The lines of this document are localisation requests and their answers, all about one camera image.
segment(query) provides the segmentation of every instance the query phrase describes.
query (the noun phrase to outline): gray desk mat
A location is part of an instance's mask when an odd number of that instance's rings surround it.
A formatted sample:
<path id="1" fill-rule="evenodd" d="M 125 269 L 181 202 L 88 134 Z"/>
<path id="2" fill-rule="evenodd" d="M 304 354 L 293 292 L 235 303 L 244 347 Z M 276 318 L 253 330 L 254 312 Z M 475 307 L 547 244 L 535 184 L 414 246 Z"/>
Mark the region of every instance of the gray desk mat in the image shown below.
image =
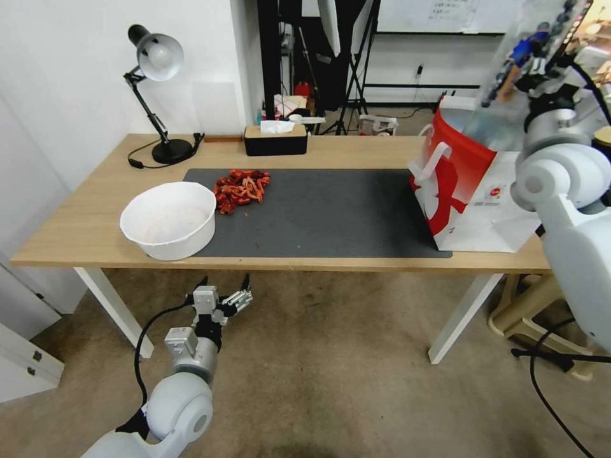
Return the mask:
<path id="1" fill-rule="evenodd" d="M 263 202 L 216 214 L 212 241 L 194 256 L 449 258 L 435 246 L 407 170 L 270 169 Z M 191 169 L 212 189 L 227 169 Z"/>

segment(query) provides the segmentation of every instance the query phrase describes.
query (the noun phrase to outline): lamp arm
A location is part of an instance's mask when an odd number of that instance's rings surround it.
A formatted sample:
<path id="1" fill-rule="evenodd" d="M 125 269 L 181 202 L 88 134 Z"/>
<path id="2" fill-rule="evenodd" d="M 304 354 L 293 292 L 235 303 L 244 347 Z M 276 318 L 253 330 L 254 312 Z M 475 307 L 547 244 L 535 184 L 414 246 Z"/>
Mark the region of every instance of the lamp arm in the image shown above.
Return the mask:
<path id="1" fill-rule="evenodd" d="M 128 73 L 125 73 L 123 77 L 125 78 L 127 84 L 131 87 L 132 91 L 134 91 L 134 94 L 136 95 L 136 98 L 140 102 L 140 105 L 142 105 L 142 108 L 144 108 L 144 111 L 146 111 L 146 116 L 151 121 L 151 124 L 153 125 L 153 127 L 155 127 L 155 130 L 161 137 L 162 143 L 169 144 L 170 142 L 167 139 L 167 129 L 165 128 L 165 125 L 162 123 L 159 117 L 151 111 L 151 109 L 148 107 L 148 105 L 142 98 L 140 91 L 138 90 L 137 84 L 140 81 L 143 81 L 146 79 L 146 76 L 136 74 L 138 70 L 140 70 L 140 67 L 135 67 Z"/>

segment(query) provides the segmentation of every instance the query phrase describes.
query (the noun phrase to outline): table leg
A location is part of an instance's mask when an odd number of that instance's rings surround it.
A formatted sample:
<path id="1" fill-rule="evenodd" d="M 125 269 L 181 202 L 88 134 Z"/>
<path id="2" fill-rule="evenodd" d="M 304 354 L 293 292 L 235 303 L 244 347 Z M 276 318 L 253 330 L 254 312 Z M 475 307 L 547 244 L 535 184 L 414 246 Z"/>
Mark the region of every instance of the table leg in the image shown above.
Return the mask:
<path id="1" fill-rule="evenodd" d="M 501 278 L 503 274 L 482 274 L 475 277 L 450 320 L 429 349 L 428 357 L 431 364 L 441 362 Z"/>
<path id="2" fill-rule="evenodd" d="M 91 290 L 102 307 L 110 315 L 110 318 L 123 331 L 127 339 L 133 346 L 136 346 L 142 328 L 115 291 L 108 278 L 106 278 L 102 269 L 75 267 L 74 270 L 83 279 L 89 290 Z M 148 336 L 144 336 L 140 355 L 149 358 L 152 354 L 153 343 Z"/>

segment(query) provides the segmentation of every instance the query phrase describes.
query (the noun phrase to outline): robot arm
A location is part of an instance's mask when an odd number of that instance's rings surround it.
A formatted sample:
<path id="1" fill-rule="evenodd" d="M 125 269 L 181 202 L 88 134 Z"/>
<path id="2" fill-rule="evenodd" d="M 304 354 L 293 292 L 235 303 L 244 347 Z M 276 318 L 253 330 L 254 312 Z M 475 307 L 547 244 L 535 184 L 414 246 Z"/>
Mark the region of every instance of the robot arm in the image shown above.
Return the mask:
<path id="1" fill-rule="evenodd" d="M 83 458 L 173 458 L 204 434 L 212 420 L 210 385 L 222 329 L 252 300 L 248 275 L 242 288 L 226 298 L 219 298 L 215 286 L 198 286 L 193 292 L 193 325 L 171 328 L 165 337 L 174 373 L 157 384 L 128 423 L 105 434 Z M 148 430 L 157 444 L 146 442 Z"/>
<path id="2" fill-rule="evenodd" d="M 607 59 L 607 52 L 586 47 L 573 61 L 593 73 Z M 561 77 L 530 91 L 511 194 L 541 219 L 545 255 L 575 320 L 611 351 L 611 208 L 600 202 L 611 185 L 611 164 L 590 146 L 605 116 L 598 105 L 591 108 L 592 95 L 579 96 L 586 84 L 580 72 L 554 71 Z"/>

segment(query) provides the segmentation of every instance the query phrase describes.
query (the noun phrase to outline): white bowl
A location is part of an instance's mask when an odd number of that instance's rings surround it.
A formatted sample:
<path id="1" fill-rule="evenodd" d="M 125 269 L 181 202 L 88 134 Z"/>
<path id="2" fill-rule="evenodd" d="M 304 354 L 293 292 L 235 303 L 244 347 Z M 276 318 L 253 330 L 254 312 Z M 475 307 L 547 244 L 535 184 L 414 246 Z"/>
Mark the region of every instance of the white bowl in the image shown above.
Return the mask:
<path id="1" fill-rule="evenodd" d="M 214 193 L 176 181 L 144 191 L 127 204 L 119 225 L 149 256 L 175 261 L 197 253 L 214 235 Z"/>

